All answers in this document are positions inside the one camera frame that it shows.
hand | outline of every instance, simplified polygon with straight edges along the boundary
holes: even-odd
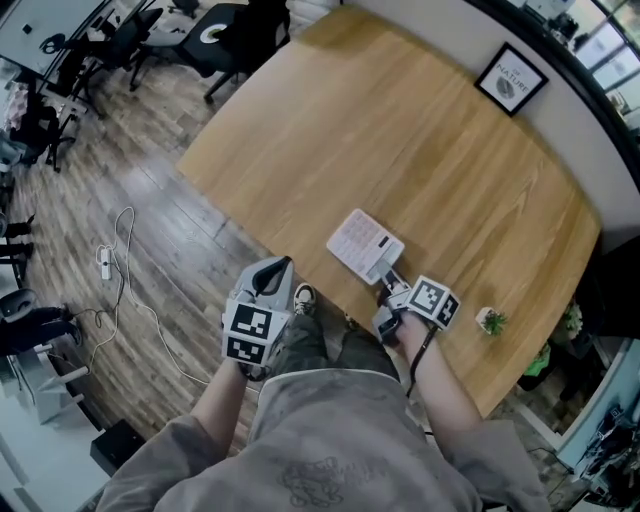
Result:
[[[429,329],[424,321],[415,313],[404,311],[401,313],[402,323],[396,331],[396,337],[400,341],[400,347],[405,357],[411,360],[422,346]]]

black box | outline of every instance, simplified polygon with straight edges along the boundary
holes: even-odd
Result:
[[[146,441],[125,420],[120,420],[91,443],[91,458],[113,476]]]

white cable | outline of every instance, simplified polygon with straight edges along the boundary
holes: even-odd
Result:
[[[120,220],[120,217],[122,217],[122,215],[127,211],[127,210],[131,210],[131,227],[129,228],[129,236],[127,238],[127,252],[126,252],[126,256],[125,256],[125,267],[126,267],[126,274],[123,274],[122,271],[120,270],[120,264],[118,263],[118,257],[116,255],[116,248],[118,247],[118,221]],[[192,375],[189,375],[188,373],[186,373],[184,370],[182,370],[182,368],[180,368],[180,366],[178,365],[178,362],[176,361],[176,358],[173,355],[173,352],[171,352],[171,349],[169,348],[169,345],[167,344],[166,340],[164,339],[164,336],[162,335],[162,330],[160,329],[160,320],[158,319],[158,314],[149,306],[147,306],[146,304],[143,304],[141,301],[139,301],[138,299],[136,299],[135,295],[133,294],[133,289],[131,288],[131,271],[129,269],[129,252],[131,251],[131,235],[133,234],[133,225],[136,222],[136,212],[133,209],[132,206],[127,206],[124,210],[122,210],[120,212],[120,214],[116,217],[116,222],[114,224],[114,242],[112,245],[99,245],[98,248],[96,249],[96,263],[98,263],[98,265],[100,265],[100,260],[98,259],[98,255],[100,253],[100,251],[102,249],[107,249],[111,252],[111,256],[113,257],[113,261],[114,264],[116,266],[116,268],[118,269],[119,273],[120,273],[120,284],[118,285],[118,290],[120,290],[121,286],[122,286],[122,280],[125,280],[125,286],[129,287],[129,297],[131,298],[131,302],[133,302],[135,305],[140,306],[141,308],[146,309],[147,311],[149,311],[152,315],[153,318],[156,322],[156,328],[158,330],[158,336],[160,336],[160,339],[162,340],[162,344],[164,345],[165,350],[167,351],[167,354],[169,354],[169,357],[171,358],[171,361],[173,362],[174,366],[178,369],[178,371],[184,375],[185,377],[187,377],[188,379],[191,379],[195,382],[198,382],[200,384],[204,384],[205,386],[207,384],[209,384],[208,382],[205,382],[203,380],[200,380]],[[113,333],[111,334],[111,336],[109,336],[106,340],[101,341],[100,343],[98,343],[96,345],[96,347],[93,349],[93,354],[91,355],[91,361],[89,362],[89,374],[91,374],[92,369],[93,369],[93,361],[95,360],[96,357],[96,353],[98,352],[98,349],[100,347],[102,347],[103,345],[106,345],[107,343],[109,343],[110,341],[112,341],[116,335],[118,334],[118,310],[119,310],[119,304],[116,303],[116,306],[114,308],[115,310],[115,327],[113,330]]]

camouflage pants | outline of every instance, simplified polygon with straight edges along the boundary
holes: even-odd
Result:
[[[348,331],[335,362],[327,356],[322,327],[315,318],[296,315],[289,324],[269,366],[269,377],[319,368],[371,370],[399,381],[398,372],[383,346],[364,329]]]

wooden table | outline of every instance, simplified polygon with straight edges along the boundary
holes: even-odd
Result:
[[[406,244],[399,270],[462,300],[439,336],[483,414],[562,315],[600,226],[522,120],[400,29],[342,7],[261,68],[216,114],[180,170],[206,197],[362,325],[375,292],[325,248],[356,207]],[[483,306],[509,315],[483,334]]]

